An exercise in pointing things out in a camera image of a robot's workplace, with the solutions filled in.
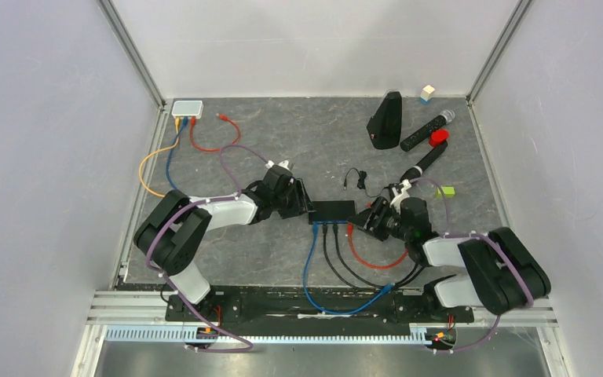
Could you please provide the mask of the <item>black network switch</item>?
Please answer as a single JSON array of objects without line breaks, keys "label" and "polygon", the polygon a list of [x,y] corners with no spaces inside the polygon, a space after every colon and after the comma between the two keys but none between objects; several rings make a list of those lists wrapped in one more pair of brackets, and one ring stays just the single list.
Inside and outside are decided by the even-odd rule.
[{"label": "black network switch", "polygon": [[308,213],[308,223],[313,224],[346,224],[356,214],[354,200],[319,200],[313,201],[314,211]]}]

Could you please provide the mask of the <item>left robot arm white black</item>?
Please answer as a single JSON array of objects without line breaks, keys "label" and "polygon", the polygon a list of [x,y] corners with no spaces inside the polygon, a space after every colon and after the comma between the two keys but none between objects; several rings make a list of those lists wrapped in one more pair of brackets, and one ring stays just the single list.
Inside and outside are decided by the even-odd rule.
[{"label": "left robot arm white black", "polygon": [[215,309],[211,285],[194,262],[207,232],[232,225],[254,225],[273,213],[282,219],[313,213],[301,178],[285,167],[269,168],[261,180],[230,196],[199,198],[169,191],[133,236],[147,267],[161,273],[185,297],[185,311],[196,320]]}]

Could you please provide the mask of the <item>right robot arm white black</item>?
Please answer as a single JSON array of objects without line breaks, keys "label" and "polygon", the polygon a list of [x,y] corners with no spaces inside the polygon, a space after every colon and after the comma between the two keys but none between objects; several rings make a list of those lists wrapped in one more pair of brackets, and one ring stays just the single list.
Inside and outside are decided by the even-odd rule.
[{"label": "right robot arm white black", "polygon": [[407,198],[395,207],[382,197],[348,223],[381,241],[402,240],[411,260],[422,267],[464,269],[461,275],[424,286],[422,311],[431,320],[443,320],[464,306],[503,315],[529,307],[551,291],[546,272],[508,227],[486,233],[440,233],[433,230],[425,200]]}]

